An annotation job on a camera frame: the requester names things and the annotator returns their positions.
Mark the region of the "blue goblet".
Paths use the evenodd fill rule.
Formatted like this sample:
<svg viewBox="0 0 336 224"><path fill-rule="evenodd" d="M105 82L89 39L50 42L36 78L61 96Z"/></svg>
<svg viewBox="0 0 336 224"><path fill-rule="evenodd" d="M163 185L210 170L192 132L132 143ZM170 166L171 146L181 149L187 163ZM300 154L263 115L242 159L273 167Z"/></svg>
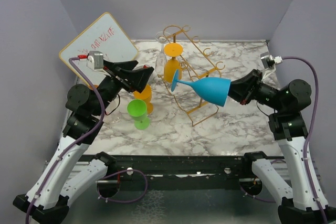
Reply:
<svg viewBox="0 0 336 224"><path fill-rule="evenodd" d="M224 107L228 97L231 80L219 77L206 77L194 82L189 82L179 80L179 73L179 70L176 70L173 76L171 86L172 92L175 90L176 85L181 83L191 87L203 100Z"/></svg>

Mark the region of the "clear wine glass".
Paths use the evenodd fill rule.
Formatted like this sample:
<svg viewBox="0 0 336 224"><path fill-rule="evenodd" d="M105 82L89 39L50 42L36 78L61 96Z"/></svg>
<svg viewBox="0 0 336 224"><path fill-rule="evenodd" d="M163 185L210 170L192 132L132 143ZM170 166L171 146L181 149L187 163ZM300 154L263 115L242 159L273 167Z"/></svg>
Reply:
<svg viewBox="0 0 336 224"><path fill-rule="evenodd" d="M167 39L162 31L155 35L155 39L161 44L161 51L156 57L155 71L158 75L162 76L164 74L165 64L167 63L166 54L164 53L164 46L167 43Z"/></svg>

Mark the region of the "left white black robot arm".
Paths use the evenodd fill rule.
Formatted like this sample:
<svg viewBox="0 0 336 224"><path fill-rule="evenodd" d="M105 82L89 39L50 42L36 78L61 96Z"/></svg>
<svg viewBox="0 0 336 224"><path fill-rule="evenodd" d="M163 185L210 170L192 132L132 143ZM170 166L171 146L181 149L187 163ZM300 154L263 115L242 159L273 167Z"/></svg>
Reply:
<svg viewBox="0 0 336 224"><path fill-rule="evenodd" d="M137 68L138 61L108 62L86 56L91 70L102 72L104 79L98 86L79 68L80 56L69 59L71 66L86 81L75 84L67 94L66 108L71 114L63 128L57 149L34 186L17 195L13 205L25 213L25 222L62 223L73 202L99 179L118 179L116 159L105 152L96 154L87 168L73 178L69 175L84 152L93 143L103 126L106 107L119 96L121 90L141 92L154 69Z"/></svg>

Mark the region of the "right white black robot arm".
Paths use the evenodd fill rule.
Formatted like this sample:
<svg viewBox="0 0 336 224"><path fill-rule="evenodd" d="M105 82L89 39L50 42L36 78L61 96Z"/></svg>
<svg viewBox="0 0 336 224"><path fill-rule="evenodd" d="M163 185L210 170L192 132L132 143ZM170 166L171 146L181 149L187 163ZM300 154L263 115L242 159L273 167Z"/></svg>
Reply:
<svg viewBox="0 0 336 224"><path fill-rule="evenodd" d="M241 105L255 100L274 109L269 128L279 145L290 183L273 168L263 152L246 153L241 171L246 177L255 175L278 206L281 223L330 223L335 221L335 208L326 200L307 145L308 130L301 111L311 104L311 87L301 79L277 90L262 81L262 72L252 70L230 84L228 95Z"/></svg>

